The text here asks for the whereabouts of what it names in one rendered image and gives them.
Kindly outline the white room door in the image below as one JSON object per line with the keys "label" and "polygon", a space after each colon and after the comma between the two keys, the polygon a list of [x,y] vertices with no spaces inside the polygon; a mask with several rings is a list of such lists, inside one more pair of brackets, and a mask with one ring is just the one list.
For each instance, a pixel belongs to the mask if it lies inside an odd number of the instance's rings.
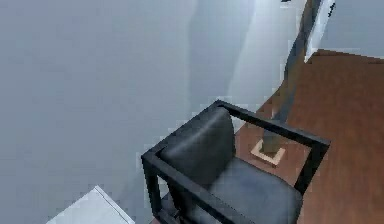
{"label": "white room door", "polygon": [[306,53],[304,62],[307,63],[311,56],[319,50],[321,39],[324,35],[329,18],[335,7],[335,0],[321,0],[319,9],[317,10],[314,24],[308,42],[306,45]]}

